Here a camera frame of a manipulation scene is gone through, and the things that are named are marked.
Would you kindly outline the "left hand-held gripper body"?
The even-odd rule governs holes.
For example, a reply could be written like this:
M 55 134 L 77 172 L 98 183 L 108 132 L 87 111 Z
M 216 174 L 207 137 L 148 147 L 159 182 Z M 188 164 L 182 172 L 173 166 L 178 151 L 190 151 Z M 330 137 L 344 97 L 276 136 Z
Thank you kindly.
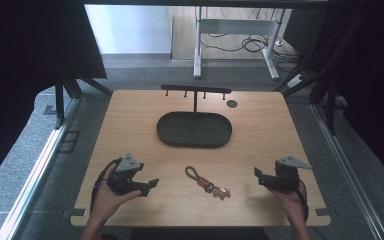
M 136 190 L 142 191 L 144 184 L 133 181 L 133 177 L 142 169 L 143 164 L 127 153 L 124 158 L 119 159 L 117 167 L 107 179 L 107 185 L 117 195 L 125 195 Z

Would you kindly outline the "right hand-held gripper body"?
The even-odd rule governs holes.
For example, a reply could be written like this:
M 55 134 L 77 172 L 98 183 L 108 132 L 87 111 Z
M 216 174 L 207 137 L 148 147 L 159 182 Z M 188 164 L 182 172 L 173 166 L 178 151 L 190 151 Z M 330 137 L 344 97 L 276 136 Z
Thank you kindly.
M 269 187 L 284 193 L 291 193 L 299 188 L 298 169 L 312 169 L 312 166 L 294 156 L 287 156 L 275 161 L 275 177 Z

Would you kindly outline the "keychain with green strap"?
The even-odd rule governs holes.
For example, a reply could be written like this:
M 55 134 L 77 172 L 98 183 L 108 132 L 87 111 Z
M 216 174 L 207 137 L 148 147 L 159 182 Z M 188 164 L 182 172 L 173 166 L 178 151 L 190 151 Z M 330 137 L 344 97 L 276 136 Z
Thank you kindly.
M 206 193 L 211 194 L 214 198 L 219 198 L 220 200 L 224 201 L 226 198 L 231 197 L 231 192 L 229 189 L 216 186 L 205 177 L 199 175 L 194 167 L 186 166 L 185 174 L 194 180 L 200 187 L 202 187 Z

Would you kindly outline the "black key rack with tray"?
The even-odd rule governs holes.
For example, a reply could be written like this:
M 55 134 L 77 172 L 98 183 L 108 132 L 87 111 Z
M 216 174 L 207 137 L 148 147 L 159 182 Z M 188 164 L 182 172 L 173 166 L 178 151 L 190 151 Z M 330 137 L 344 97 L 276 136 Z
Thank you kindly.
M 198 93 L 219 93 L 225 96 L 232 92 L 229 88 L 167 85 L 161 86 L 166 91 L 193 93 L 192 111 L 172 111 L 163 115 L 157 122 L 156 130 L 160 141 L 173 147 L 220 148 L 226 145 L 232 135 L 232 124 L 228 118 L 218 113 L 198 111 Z

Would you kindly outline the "person's right hand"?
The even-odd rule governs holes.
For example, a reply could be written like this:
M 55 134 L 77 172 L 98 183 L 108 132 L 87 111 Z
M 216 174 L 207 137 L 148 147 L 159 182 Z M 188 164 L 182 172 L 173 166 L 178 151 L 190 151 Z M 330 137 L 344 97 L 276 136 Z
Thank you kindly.
M 290 223 L 305 220 L 305 210 L 297 193 L 286 194 L 274 189 L 270 192 L 278 199 Z

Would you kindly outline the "person's left hand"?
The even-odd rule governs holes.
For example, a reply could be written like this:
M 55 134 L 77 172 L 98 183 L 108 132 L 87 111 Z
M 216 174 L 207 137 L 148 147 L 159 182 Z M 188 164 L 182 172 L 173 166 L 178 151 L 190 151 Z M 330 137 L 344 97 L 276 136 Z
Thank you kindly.
M 90 221 L 99 225 L 104 225 L 123 203 L 141 195 L 140 190 L 125 195 L 117 195 L 108 187 L 107 179 L 115 168 L 116 165 L 112 164 L 107 169 L 103 179 L 97 187 L 92 213 L 90 214 Z

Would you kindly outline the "black metal stand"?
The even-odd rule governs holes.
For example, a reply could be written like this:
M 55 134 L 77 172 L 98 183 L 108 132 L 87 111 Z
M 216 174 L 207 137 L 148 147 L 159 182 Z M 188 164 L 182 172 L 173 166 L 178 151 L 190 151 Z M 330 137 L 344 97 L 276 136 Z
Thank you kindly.
M 314 85 L 308 99 L 312 104 L 317 104 L 324 97 L 327 97 L 326 125 L 331 133 L 335 134 L 333 120 L 336 108 L 336 89 L 333 72 L 349 42 L 347 34 L 350 20 L 348 15 L 340 10 L 326 11 L 326 20 L 323 28 L 325 35 L 321 48 L 310 57 L 302 57 L 299 54 L 297 65 L 274 91 L 280 92 L 284 97 L 288 97 L 309 85 Z M 289 88 L 287 83 L 298 74 L 303 75 L 305 79 L 296 86 Z
M 65 122 L 64 92 L 67 92 L 74 99 L 79 99 L 82 96 L 78 80 L 85 82 L 105 95 L 111 96 L 113 94 L 112 90 L 97 82 L 95 77 L 79 71 L 66 71 L 60 67 L 52 70 L 52 78 L 55 89 L 56 129 L 60 129 Z

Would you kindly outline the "white power strip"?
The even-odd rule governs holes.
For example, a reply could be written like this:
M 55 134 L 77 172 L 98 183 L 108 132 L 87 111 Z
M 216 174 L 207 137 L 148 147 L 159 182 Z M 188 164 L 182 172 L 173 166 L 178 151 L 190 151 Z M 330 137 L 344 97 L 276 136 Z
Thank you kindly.
M 289 88 L 292 88 L 294 86 L 296 86 L 297 84 L 301 83 L 303 80 L 305 79 L 305 77 L 301 74 L 298 74 L 296 75 L 295 77 L 293 77 L 288 83 L 287 83 L 287 86 Z

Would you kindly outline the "black curtain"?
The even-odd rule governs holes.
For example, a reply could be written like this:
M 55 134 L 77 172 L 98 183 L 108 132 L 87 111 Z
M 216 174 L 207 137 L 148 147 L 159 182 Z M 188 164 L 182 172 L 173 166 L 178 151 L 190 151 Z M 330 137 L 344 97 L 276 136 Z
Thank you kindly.
M 368 12 L 333 70 L 334 87 L 347 101 L 344 115 L 384 165 L 384 0 Z
M 104 78 L 82 0 L 0 0 L 0 165 L 41 91 L 60 76 Z

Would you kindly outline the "dark cabinet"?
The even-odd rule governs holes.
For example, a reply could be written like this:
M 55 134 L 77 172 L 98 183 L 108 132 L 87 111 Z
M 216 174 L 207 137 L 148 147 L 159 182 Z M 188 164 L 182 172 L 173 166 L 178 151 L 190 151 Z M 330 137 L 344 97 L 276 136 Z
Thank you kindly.
M 315 54 L 324 38 L 326 10 L 293 9 L 283 39 L 302 57 Z

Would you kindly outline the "aluminium rail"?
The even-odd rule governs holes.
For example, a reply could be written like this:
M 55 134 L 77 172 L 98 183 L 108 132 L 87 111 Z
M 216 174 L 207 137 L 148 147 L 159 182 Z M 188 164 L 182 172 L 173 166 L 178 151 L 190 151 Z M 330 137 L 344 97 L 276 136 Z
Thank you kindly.
M 40 184 L 40 181 L 49 165 L 50 160 L 56 152 L 57 146 L 62 139 L 66 129 L 72 121 L 72 115 L 77 108 L 79 101 L 70 100 L 65 108 L 66 120 L 58 129 L 53 129 L 45 143 L 38 159 L 23 185 L 17 199 L 9 211 L 4 223 L 0 228 L 0 240 L 12 240 L 15 236 L 24 214 L 26 213 L 31 200 Z
M 328 129 L 322 108 L 311 104 L 311 109 L 374 239 L 384 240 L 384 225 L 363 190 L 337 137 Z

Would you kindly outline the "white desk frame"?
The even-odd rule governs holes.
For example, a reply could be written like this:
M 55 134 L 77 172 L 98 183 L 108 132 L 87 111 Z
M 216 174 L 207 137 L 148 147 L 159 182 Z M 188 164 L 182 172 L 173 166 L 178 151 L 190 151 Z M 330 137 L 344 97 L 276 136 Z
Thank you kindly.
M 235 20 L 202 18 L 202 7 L 195 10 L 196 37 L 193 60 L 193 76 L 201 77 L 201 35 L 234 34 L 268 36 L 268 46 L 261 50 L 263 59 L 273 80 L 279 79 L 278 71 L 272 60 L 272 52 L 280 31 L 285 9 L 280 9 L 275 20 Z

